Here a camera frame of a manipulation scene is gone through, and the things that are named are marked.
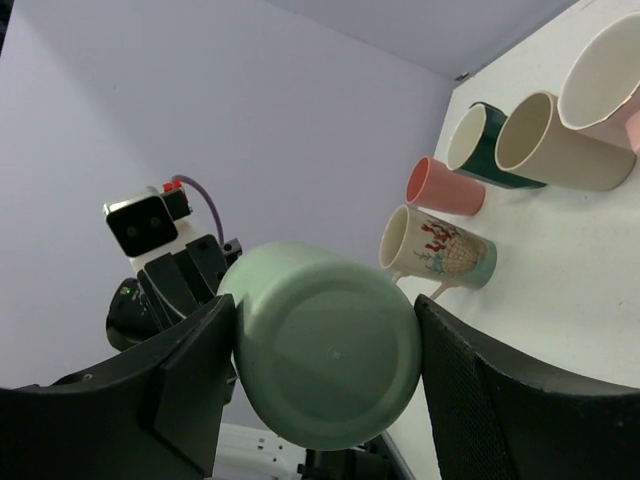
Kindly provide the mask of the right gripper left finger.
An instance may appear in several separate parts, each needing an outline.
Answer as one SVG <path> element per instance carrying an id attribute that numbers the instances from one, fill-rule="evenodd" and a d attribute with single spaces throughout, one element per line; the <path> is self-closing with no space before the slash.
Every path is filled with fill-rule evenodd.
<path id="1" fill-rule="evenodd" d="M 2 390 L 2 478 L 210 477 L 235 322 L 232 297 L 218 297 L 53 385 Z"/>

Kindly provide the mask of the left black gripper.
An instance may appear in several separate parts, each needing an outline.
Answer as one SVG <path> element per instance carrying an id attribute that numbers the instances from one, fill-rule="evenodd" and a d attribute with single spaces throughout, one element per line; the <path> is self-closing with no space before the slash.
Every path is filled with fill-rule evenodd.
<path id="1" fill-rule="evenodd" d="M 204 235 L 176 253 L 147 262 L 112 297 L 106 317 L 110 345 L 127 350 L 213 300 L 225 273 L 242 253 L 236 238 L 219 244 L 214 236 Z"/>

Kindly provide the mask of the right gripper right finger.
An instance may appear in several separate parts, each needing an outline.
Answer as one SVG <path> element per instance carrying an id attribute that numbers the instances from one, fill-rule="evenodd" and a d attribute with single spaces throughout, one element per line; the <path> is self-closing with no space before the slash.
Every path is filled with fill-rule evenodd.
<path id="1" fill-rule="evenodd" d="M 424 295 L 414 310 L 442 478 L 638 478 L 638 389 L 529 356 Z"/>

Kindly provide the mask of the light green plastic cup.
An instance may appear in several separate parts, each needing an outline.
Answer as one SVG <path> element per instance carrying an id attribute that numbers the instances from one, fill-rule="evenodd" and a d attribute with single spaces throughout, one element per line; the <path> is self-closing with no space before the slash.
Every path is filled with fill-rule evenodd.
<path id="1" fill-rule="evenodd" d="M 405 410 L 419 380 L 411 302 L 381 271 L 303 242 L 243 254 L 219 290 L 237 312 L 234 361 L 253 409 L 285 440 L 335 451 Z"/>

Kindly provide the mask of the cream floral mug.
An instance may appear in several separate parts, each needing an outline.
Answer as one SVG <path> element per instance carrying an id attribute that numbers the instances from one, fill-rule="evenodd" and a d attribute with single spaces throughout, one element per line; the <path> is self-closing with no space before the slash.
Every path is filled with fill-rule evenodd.
<path id="1" fill-rule="evenodd" d="M 490 240 L 401 205 L 387 222 L 378 259 L 394 281 L 414 276 L 437 282 L 429 295 L 435 300 L 448 289 L 483 288 L 494 274 L 498 252 Z"/>

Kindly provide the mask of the salmon pink plastic cup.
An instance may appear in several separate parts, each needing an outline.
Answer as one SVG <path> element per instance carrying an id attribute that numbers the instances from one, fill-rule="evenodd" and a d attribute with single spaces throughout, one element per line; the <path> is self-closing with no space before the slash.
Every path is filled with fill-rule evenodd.
<path id="1" fill-rule="evenodd" d="M 409 205 L 460 216 L 478 213 L 485 196 L 481 183 L 450 171 L 431 157 L 423 157 L 415 164 L 405 190 Z"/>

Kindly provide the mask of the dark green mug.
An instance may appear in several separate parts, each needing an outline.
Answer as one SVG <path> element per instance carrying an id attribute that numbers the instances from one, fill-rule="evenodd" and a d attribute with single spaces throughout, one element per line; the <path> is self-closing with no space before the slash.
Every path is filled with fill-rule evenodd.
<path id="1" fill-rule="evenodd" d="M 474 102 L 464 114 L 449 142 L 447 168 L 461 175 L 504 189 L 539 189 L 545 183 L 502 171 L 496 162 L 498 136 L 507 115 L 485 103 Z"/>

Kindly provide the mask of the beige plastic cup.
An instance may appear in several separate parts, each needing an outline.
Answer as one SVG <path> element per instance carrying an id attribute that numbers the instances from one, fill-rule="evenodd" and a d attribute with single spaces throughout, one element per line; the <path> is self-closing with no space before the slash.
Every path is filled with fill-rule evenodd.
<path id="1" fill-rule="evenodd" d="M 630 150 L 566 128 L 557 97 L 535 92 L 512 111 L 495 147 L 500 170 L 538 182 L 594 192 L 610 191 L 630 175 Z"/>

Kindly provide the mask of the light pink mug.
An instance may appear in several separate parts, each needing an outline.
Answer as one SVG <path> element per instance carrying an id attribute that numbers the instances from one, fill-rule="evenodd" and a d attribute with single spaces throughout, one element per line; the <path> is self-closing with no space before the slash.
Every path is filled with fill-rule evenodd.
<path id="1" fill-rule="evenodd" d="M 639 153 L 639 13 L 600 31 L 571 67 L 558 98 L 570 130 Z"/>

